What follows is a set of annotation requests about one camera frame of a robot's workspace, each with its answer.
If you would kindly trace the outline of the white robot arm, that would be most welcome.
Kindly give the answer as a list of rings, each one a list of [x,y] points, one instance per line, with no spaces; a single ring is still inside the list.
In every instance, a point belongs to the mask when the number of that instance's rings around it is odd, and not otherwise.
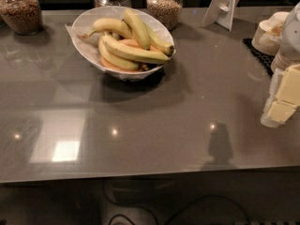
[[[271,63],[274,72],[261,123],[278,128],[300,107],[300,3],[287,16],[280,33],[279,50]]]

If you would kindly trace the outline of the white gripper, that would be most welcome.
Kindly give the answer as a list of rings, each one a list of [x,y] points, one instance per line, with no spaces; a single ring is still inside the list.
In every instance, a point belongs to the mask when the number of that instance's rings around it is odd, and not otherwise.
[[[300,105],[300,64],[286,70],[277,68],[271,79],[261,123],[269,128],[283,125]]]

